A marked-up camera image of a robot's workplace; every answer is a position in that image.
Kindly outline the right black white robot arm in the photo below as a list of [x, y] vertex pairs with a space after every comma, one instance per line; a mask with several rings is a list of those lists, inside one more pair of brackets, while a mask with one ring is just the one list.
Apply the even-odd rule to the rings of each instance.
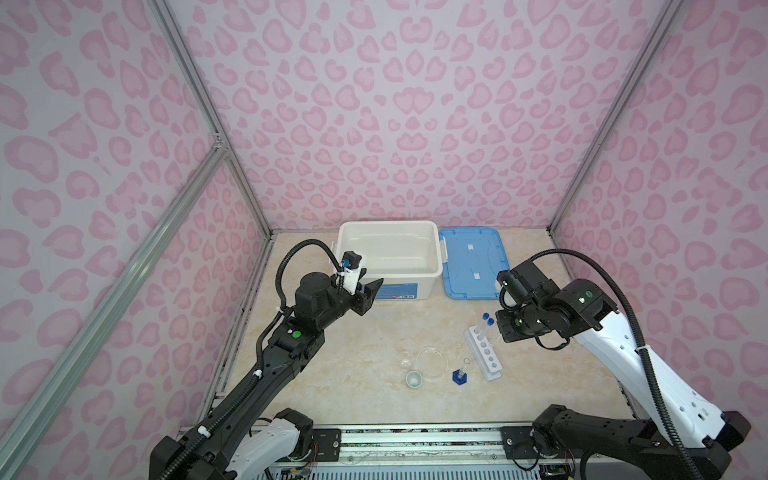
[[723, 411], [683, 380], [646, 342], [626, 295], [602, 268], [607, 287], [587, 279], [558, 286], [528, 259], [497, 275], [496, 322], [506, 343], [555, 333], [562, 350], [577, 343], [598, 359], [644, 412], [612, 419], [552, 404], [532, 423], [531, 448], [542, 457], [580, 452], [639, 468], [650, 479], [720, 479], [751, 425]]

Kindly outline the blue capped test tube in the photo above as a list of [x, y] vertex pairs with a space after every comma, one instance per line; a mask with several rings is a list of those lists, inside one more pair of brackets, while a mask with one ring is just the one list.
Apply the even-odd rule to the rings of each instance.
[[485, 322], [485, 343], [491, 347], [496, 341], [499, 331], [496, 325], [496, 321], [493, 318], [488, 318]]
[[477, 326], [477, 334], [480, 338], [486, 338], [489, 328], [493, 325], [494, 321], [488, 312], [485, 312], [481, 321]]

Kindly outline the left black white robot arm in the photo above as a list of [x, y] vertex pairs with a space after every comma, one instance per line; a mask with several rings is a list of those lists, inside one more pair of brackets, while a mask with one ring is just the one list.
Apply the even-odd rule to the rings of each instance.
[[367, 313], [383, 285], [359, 273], [305, 275], [295, 302], [280, 309], [257, 341], [251, 371], [180, 439], [163, 438], [152, 450], [151, 479], [246, 479], [282, 458], [310, 457], [313, 422], [293, 409], [278, 412], [251, 431], [277, 394], [293, 381], [325, 343], [325, 330], [352, 311]]

